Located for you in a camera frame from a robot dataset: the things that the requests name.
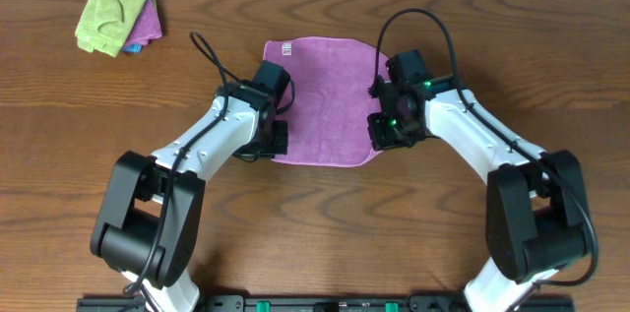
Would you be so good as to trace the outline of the purple microfiber cloth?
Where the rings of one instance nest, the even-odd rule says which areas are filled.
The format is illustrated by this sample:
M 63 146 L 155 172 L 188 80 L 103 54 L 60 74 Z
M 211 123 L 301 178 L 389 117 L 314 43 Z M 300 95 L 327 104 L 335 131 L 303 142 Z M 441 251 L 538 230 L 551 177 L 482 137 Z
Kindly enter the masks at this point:
M 294 90 L 283 96 L 290 109 L 287 153 L 275 162 L 357 167 L 379 155 L 372 147 L 367 116 L 381 110 L 368 93 L 374 62 L 386 74 L 387 56 L 351 38 L 306 36 L 265 44 L 263 59 L 284 67 Z

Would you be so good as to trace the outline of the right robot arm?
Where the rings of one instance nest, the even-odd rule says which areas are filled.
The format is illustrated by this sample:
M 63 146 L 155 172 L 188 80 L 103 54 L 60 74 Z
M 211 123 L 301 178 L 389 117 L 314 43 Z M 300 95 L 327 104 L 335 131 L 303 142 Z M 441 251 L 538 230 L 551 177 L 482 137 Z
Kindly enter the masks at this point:
M 434 77 L 416 50 L 390 58 L 385 69 L 369 90 L 381 105 L 368 117 L 373 148 L 437 137 L 486 185 L 490 257 L 464 289 L 466 309 L 517 311 L 563 268 L 596 254 L 582 171 L 571 153 L 523 140 L 456 75 Z

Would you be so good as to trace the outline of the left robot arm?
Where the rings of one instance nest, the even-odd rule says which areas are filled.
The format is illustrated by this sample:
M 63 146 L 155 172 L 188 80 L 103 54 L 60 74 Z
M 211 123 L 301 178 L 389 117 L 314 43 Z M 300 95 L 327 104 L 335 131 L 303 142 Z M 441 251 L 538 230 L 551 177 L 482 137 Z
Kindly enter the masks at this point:
M 90 249 L 129 280 L 118 311 L 193 311 L 201 291 L 187 271 L 207 184 L 232 156 L 247 161 L 287 152 L 279 118 L 288 71 L 263 62 L 250 81 L 219 87 L 210 110 L 169 145 L 114 164 Z

